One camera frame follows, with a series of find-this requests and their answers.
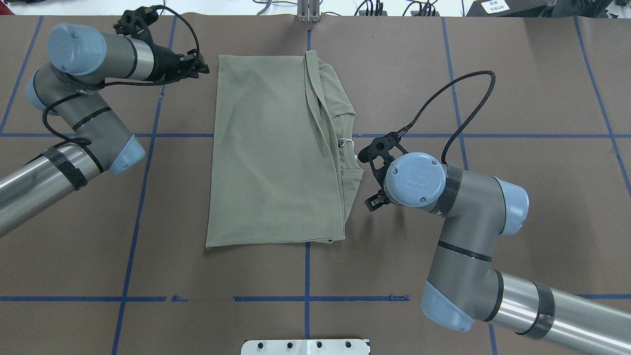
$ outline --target green cloth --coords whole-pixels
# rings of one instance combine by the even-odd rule
[[[206,247],[344,239],[363,169],[333,68],[298,56],[220,56]]]

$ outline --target light blue cap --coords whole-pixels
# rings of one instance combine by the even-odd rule
[[[105,60],[105,38],[90,26],[60,23],[50,31],[48,57],[55,68],[70,75],[86,75]]]
[[[138,143],[136,136],[131,135],[125,147],[108,169],[112,175],[120,175],[144,158],[144,148]]]
[[[427,318],[445,328],[459,332],[468,332],[475,322],[427,280],[425,280],[421,309]]]
[[[35,75],[37,75],[37,72],[33,74],[31,80],[27,83],[27,99],[31,105],[43,112],[46,110],[46,105],[44,105],[44,103],[40,100],[39,96],[37,96],[37,92],[35,91]],[[59,114],[53,110],[49,110],[48,114],[51,116],[59,116]]]
[[[506,205],[506,221],[504,222],[504,230],[500,234],[511,236],[519,232],[528,216],[528,207],[530,206],[528,193],[521,186],[507,183],[498,177],[495,180],[500,183]]]
[[[388,168],[386,193],[400,205],[423,207],[438,200],[445,190],[446,178],[436,158],[427,153],[407,153]]]

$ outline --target gray-green fabric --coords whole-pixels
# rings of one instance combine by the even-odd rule
[[[220,56],[206,247],[344,239],[363,169],[333,68],[298,56]]]

